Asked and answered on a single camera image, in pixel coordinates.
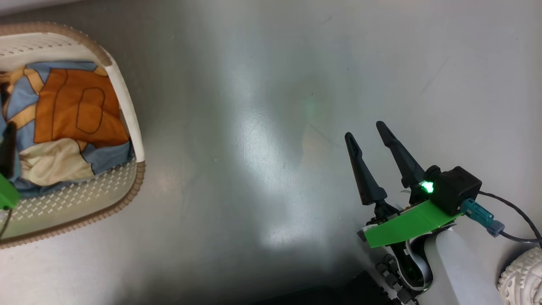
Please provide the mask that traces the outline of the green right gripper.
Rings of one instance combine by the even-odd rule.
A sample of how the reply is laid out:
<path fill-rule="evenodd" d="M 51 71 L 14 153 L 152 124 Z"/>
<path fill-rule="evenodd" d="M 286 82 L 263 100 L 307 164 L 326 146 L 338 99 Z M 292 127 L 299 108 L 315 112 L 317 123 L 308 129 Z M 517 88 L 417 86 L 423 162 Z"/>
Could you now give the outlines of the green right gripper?
<path fill-rule="evenodd" d="M 385 122 L 377 121 L 376 127 L 399 168 L 402 186 L 408 189 L 421 183 L 425 171 L 414 157 Z M 412 206 L 404 210 L 391 206 L 385 201 L 385 189 L 378 185 L 366 166 L 352 133 L 345 133 L 344 138 L 361 202 L 364 206 L 374 205 L 374 217 L 361 229 L 360 238 L 371 248 L 391 250 L 376 264 L 377 272 L 395 290 L 402 304 L 416 304 L 433 278 L 425 242 L 453 226 L 459 214 L 450 216 L 429 200 L 432 185 L 418 185 L 412 190 Z"/>

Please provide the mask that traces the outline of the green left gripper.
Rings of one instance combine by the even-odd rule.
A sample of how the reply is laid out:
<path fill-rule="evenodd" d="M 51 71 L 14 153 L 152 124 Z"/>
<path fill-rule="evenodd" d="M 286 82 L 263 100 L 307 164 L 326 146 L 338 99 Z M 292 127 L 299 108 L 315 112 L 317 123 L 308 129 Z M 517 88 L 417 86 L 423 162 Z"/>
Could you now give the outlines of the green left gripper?
<path fill-rule="evenodd" d="M 19 203 L 19 192 L 8 178 L 15 172 L 16 131 L 14 122 L 8 122 L 0 144 L 0 208 L 13 210 Z"/>

